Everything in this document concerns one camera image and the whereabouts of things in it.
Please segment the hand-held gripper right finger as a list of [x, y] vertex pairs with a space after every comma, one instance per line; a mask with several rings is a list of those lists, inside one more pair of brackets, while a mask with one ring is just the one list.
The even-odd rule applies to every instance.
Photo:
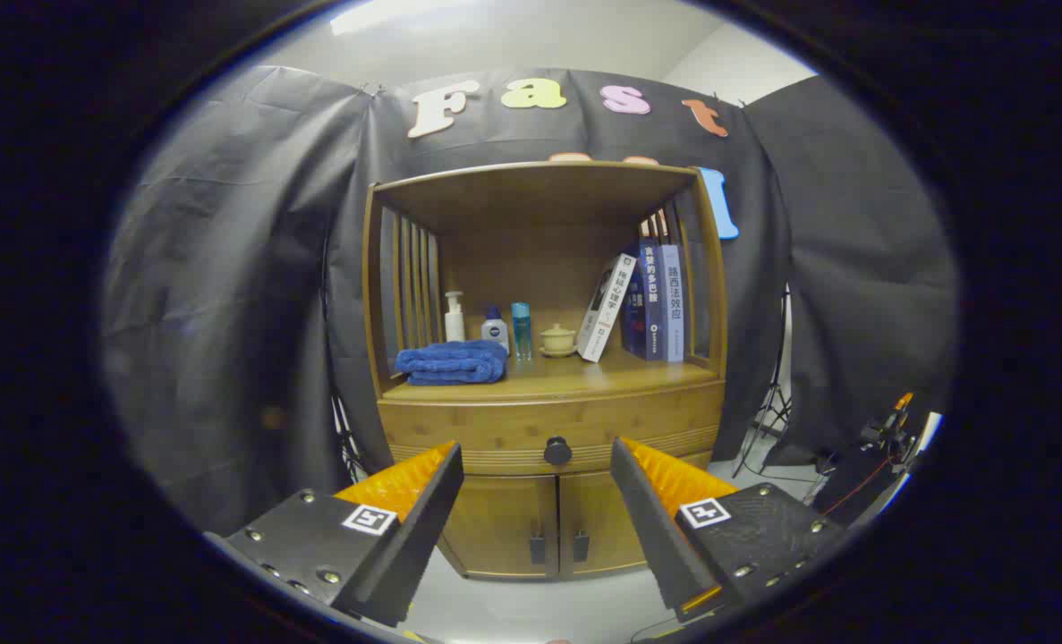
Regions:
[[843, 527], [775, 485], [738, 488], [628, 437], [614, 440], [611, 476], [679, 621], [776, 599], [845, 544]]

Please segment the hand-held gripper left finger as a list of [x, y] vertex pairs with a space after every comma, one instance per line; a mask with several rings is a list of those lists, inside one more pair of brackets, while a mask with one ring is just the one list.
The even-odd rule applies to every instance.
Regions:
[[461, 446], [449, 441], [341, 492], [304, 488], [227, 537], [205, 538], [307, 612], [395, 627], [411, 611], [463, 481]]

